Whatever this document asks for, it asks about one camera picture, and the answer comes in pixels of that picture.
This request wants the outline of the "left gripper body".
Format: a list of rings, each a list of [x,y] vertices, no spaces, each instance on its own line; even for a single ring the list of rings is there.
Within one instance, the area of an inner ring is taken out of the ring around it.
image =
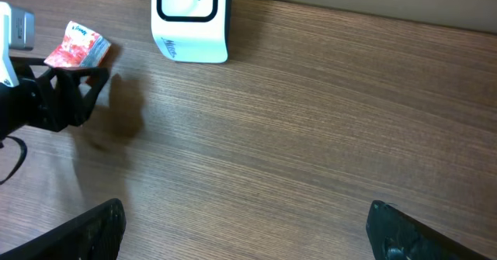
[[[50,91],[44,75],[36,78],[32,66],[44,66],[43,58],[14,57],[13,77],[19,84],[12,87],[1,83],[1,139],[41,115],[43,96]]]

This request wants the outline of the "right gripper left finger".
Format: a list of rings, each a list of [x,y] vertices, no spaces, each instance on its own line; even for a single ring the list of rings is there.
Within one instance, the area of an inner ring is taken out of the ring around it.
[[[123,204],[110,199],[1,254],[1,260],[116,260],[126,229]]]

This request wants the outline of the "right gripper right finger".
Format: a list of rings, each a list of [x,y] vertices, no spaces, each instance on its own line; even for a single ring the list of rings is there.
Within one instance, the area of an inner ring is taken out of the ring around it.
[[[370,205],[366,231],[376,260],[488,260],[380,200]]]

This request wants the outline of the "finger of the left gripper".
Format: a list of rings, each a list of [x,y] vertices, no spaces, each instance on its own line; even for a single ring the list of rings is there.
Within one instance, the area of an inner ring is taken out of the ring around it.
[[[38,78],[39,128],[59,132],[81,126],[108,80],[106,68],[49,68]]]

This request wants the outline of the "red white snack packet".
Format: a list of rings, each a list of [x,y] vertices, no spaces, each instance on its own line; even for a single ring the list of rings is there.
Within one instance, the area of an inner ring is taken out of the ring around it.
[[[44,60],[52,68],[98,67],[111,47],[101,34],[74,21],[65,29],[62,43]]]

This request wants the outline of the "white barcode scanner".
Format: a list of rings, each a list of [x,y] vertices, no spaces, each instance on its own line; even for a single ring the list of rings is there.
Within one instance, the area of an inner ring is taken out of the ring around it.
[[[228,59],[232,0],[151,0],[151,33],[168,59],[220,64]]]

